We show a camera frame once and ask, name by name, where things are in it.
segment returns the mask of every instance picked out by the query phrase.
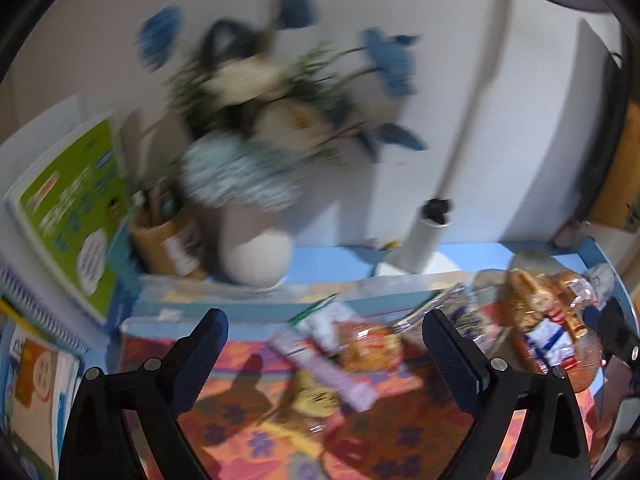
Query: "white vase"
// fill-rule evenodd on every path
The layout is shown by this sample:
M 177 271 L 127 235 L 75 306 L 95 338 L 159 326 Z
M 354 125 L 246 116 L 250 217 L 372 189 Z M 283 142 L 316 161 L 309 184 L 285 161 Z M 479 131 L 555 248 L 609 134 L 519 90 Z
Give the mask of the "white vase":
M 233 203 L 222 208 L 218 257 L 239 285 L 268 288 L 289 270 L 293 242 L 278 213 Z

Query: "pencil holder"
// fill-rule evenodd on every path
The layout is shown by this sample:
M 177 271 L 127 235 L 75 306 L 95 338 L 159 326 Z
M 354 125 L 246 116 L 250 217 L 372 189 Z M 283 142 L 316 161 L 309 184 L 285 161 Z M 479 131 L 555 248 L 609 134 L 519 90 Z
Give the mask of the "pencil holder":
M 186 205 L 172 219 L 150 226 L 148 213 L 138 209 L 129 219 L 132 243 L 155 274 L 203 280 L 203 244 L 193 210 Z

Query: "lamp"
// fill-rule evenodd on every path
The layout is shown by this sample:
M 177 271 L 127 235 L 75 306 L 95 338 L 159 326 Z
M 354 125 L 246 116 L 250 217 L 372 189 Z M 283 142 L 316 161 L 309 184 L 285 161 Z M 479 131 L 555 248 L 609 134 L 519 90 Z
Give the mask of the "lamp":
M 610 12 L 605 0 L 548 0 L 559 6 L 585 12 Z M 482 53 L 481 71 L 475 81 L 470 105 L 466 111 L 462 127 L 454 142 L 449 164 L 438 186 L 434 198 L 419 210 L 412 228 L 402 246 L 391 252 L 376 269 L 377 275 L 428 274 L 449 270 L 446 259 L 435 253 L 442 237 L 449 227 L 452 216 L 451 197 L 456 190 L 463 168 L 471 153 L 472 132 L 478 114 L 484 105 L 488 89 L 496 79 L 503 58 L 506 33 L 510 23 L 513 0 L 494 0 L 490 18 L 490 28 Z M 629 25 L 638 28 L 638 18 Z

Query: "plastic wrapper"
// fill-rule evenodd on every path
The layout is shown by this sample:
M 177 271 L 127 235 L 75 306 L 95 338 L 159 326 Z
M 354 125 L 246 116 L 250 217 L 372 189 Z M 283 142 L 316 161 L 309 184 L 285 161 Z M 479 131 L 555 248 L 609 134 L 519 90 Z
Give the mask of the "plastic wrapper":
M 422 340 L 422 320 L 434 308 L 443 311 L 458 332 L 473 340 L 485 354 L 489 354 L 500 335 L 500 327 L 489 319 L 478 307 L 476 295 L 463 283 L 446 290 L 436 298 L 418 307 L 409 316 L 401 319 L 390 329 L 414 346 L 424 349 Z
M 584 336 L 574 341 L 574 349 L 578 364 L 567 373 L 574 392 L 579 394 L 591 386 L 602 366 L 602 344 L 598 335 L 587 329 Z
M 533 330 L 544 317 L 564 323 L 564 310 L 555 291 L 544 278 L 522 269 L 507 275 L 507 302 L 511 305 L 513 325 L 521 333 Z
M 565 370 L 575 368 L 574 343 L 565 328 L 544 318 L 527 333 L 514 333 L 514 348 L 529 365 L 532 372 L 548 373 L 559 366 Z
M 577 272 L 565 269 L 542 280 L 553 290 L 566 312 L 581 310 L 598 302 L 593 286 Z
M 318 383 L 333 390 L 356 412 L 366 412 L 378 400 L 378 393 L 360 383 L 309 346 L 293 329 L 283 329 L 270 345 L 298 368 L 311 373 Z
M 327 420 L 340 405 L 330 388 L 323 386 L 306 370 L 296 373 L 296 396 L 266 422 L 261 428 L 311 457 L 322 453 Z
M 616 286 L 616 275 L 609 264 L 597 264 L 584 273 L 585 279 L 593 287 L 597 306 L 604 305 L 613 296 Z
M 340 366 L 346 372 L 393 372 L 402 363 L 402 340 L 383 326 L 338 324 Z
M 362 322 L 362 318 L 346 303 L 334 301 L 336 295 L 318 301 L 289 319 L 289 324 L 303 336 L 312 339 L 329 357 L 340 350 L 337 326 L 341 322 Z

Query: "floral tablecloth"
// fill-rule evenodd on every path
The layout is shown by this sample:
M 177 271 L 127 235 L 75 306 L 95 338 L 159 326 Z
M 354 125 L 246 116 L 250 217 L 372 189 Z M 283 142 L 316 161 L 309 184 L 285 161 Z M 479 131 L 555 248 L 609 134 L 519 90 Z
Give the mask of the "floral tablecloth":
M 122 369 L 162 357 L 173 342 L 126 338 Z M 366 413 L 343 406 L 331 420 L 326 452 L 316 460 L 260 423 L 290 394 L 291 367 L 265 343 L 230 341 L 194 409 L 180 426 L 212 478 L 221 480 L 362 480 L 437 478 L 473 422 L 460 412 L 428 355 L 410 354 L 406 370 L 369 374 L 381 399 Z M 578 402 L 587 418 L 593 397 Z M 494 465 L 500 479 L 515 446 L 523 413 L 517 413 Z M 162 475 L 142 431 L 130 421 L 134 442 L 150 480 Z M 588 440 L 591 425 L 585 424 Z

